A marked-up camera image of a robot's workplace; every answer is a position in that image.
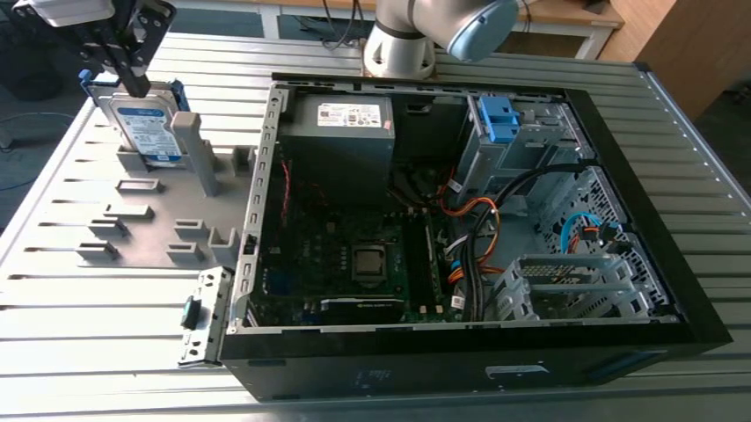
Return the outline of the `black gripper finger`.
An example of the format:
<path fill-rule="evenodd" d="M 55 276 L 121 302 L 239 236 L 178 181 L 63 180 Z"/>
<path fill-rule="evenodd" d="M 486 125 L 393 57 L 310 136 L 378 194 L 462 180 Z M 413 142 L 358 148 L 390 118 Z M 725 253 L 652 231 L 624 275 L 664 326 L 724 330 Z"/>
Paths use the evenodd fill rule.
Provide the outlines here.
<path fill-rule="evenodd" d="M 137 47 L 131 52 L 131 95 L 143 96 L 150 89 L 145 72 L 165 33 L 174 19 L 175 8 L 167 2 L 139 2 L 133 23 L 141 31 L 135 33 Z"/>
<path fill-rule="evenodd" d="M 55 38 L 81 58 L 114 73 L 131 94 L 131 52 L 117 43 L 111 1 L 18 1 L 13 14 L 45 36 Z"/>

